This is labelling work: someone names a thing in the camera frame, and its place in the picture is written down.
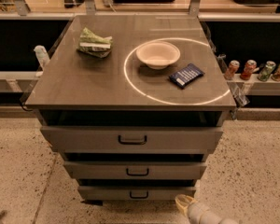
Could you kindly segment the orange-red soda can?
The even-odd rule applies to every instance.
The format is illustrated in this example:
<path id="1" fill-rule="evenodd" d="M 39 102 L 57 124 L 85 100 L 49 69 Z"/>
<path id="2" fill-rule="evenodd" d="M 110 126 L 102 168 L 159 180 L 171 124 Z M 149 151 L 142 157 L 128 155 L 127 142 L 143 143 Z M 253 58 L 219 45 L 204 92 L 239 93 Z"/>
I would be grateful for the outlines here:
<path id="1" fill-rule="evenodd" d="M 248 60 L 245 63 L 243 72 L 240 75 L 240 79 L 249 80 L 251 75 L 257 70 L 257 62 L 254 60 Z"/>

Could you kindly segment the red soda can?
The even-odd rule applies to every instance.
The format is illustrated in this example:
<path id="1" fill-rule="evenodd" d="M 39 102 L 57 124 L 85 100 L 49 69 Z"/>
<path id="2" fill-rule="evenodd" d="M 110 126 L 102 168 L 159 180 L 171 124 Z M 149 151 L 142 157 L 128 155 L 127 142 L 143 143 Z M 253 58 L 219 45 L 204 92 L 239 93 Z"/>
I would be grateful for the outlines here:
<path id="1" fill-rule="evenodd" d="M 232 80 L 239 67 L 240 67 L 240 63 L 238 61 L 236 60 L 230 61 L 228 68 L 224 74 L 224 78 L 226 78 L 227 80 Z"/>

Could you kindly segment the blue snack packet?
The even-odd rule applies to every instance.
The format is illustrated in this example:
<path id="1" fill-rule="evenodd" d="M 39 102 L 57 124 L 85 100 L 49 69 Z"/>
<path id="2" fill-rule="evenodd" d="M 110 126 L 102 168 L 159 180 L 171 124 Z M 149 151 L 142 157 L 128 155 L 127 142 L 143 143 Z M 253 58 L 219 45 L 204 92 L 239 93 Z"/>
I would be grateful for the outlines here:
<path id="1" fill-rule="evenodd" d="M 203 76 L 204 71 L 198 68 L 195 64 L 189 63 L 186 67 L 171 74 L 169 80 L 176 84 L 180 89 L 185 89 L 188 84 Z"/>

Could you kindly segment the white bottle on left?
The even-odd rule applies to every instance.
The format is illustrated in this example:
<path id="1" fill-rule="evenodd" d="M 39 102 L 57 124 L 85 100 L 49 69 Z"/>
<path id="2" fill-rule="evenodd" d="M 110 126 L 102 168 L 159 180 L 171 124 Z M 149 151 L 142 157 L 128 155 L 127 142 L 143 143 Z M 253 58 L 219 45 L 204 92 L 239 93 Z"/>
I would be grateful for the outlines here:
<path id="1" fill-rule="evenodd" d="M 35 56 L 38 59 L 38 62 L 40 64 L 40 67 L 42 69 L 45 68 L 45 66 L 49 63 L 50 58 L 49 55 L 47 53 L 47 50 L 44 46 L 41 45 L 37 45 L 34 48 L 34 52 L 35 52 Z"/>

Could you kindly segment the grey drawer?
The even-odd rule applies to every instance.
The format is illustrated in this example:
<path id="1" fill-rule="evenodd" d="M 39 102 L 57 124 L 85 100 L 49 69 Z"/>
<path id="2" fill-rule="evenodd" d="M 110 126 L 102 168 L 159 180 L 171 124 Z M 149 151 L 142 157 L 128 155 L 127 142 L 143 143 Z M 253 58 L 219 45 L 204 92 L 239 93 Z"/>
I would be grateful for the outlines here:
<path id="1" fill-rule="evenodd" d="M 178 194 L 193 196 L 195 187 L 116 187 L 116 186 L 80 186 L 79 194 L 90 201 L 166 201 L 173 200 Z"/>
<path id="2" fill-rule="evenodd" d="M 54 150 L 64 153 L 186 154 L 212 153 L 220 127 L 43 126 Z"/>
<path id="3" fill-rule="evenodd" d="M 66 161 L 65 170 L 74 179 L 200 179 L 206 165 L 201 162 Z"/>

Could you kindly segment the green chip bag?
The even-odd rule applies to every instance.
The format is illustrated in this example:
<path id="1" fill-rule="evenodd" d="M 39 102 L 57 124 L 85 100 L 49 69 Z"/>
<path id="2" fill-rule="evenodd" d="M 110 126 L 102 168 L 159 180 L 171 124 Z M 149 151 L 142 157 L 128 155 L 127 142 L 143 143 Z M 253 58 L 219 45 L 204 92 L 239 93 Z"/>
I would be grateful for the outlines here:
<path id="1" fill-rule="evenodd" d="M 113 37 L 100 37 L 85 27 L 79 36 L 77 50 L 97 58 L 105 58 L 112 50 Z"/>

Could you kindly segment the clear plastic holder right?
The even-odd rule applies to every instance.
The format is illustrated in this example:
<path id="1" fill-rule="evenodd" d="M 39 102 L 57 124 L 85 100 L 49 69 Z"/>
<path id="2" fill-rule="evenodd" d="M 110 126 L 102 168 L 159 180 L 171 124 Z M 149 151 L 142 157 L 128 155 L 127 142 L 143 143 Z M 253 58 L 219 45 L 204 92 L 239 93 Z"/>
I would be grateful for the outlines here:
<path id="1" fill-rule="evenodd" d="M 222 73 L 225 73 L 228 70 L 228 66 L 225 63 L 225 58 L 225 54 L 220 54 L 217 56 L 217 62 Z M 233 79 L 228 79 L 227 82 L 237 106 L 243 107 L 247 105 L 249 103 L 249 100 L 247 99 L 239 85 Z"/>

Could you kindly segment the white paper bowl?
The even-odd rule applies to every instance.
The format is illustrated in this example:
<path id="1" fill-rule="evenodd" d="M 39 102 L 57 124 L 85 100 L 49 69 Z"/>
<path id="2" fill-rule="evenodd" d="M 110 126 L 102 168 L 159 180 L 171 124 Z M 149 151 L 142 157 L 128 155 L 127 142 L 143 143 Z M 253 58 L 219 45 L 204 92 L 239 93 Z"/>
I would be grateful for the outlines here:
<path id="1" fill-rule="evenodd" d="M 179 48 L 165 41 L 146 42 L 136 50 L 137 58 L 151 69 L 161 70 L 180 58 Z"/>

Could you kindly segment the green soda can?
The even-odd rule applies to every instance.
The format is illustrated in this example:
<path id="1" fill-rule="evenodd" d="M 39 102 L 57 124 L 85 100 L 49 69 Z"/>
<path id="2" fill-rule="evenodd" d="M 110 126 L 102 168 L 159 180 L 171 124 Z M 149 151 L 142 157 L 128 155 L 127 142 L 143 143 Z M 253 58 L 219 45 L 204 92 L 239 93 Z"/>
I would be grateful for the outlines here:
<path id="1" fill-rule="evenodd" d="M 271 73 L 276 67 L 276 63 L 273 61 L 268 61 L 263 65 L 262 69 L 259 71 L 258 80 L 265 82 L 269 79 Z"/>

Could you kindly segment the grey drawer cabinet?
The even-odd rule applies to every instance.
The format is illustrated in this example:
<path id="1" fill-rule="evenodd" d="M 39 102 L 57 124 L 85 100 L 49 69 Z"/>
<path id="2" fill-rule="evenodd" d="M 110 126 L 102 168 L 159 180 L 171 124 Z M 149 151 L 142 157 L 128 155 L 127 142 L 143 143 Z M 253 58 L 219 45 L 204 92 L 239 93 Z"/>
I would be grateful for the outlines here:
<path id="1" fill-rule="evenodd" d="M 112 50 L 97 58 L 77 50 L 87 27 L 113 37 Z M 180 50 L 178 67 L 193 63 L 204 76 L 180 89 L 173 67 L 153 70 L 136 50 L 167 41 Z M 222 127 L 235 102 L 198 20 L 187 15 L 93 15 L 74 18 L 27 105 L 43 126 Z M 63 161 L 201 162 L 210 152 L 186 154 L 64 153 Z M 199 179 L 75 179 L 80 186 L 195 187 Z"/>

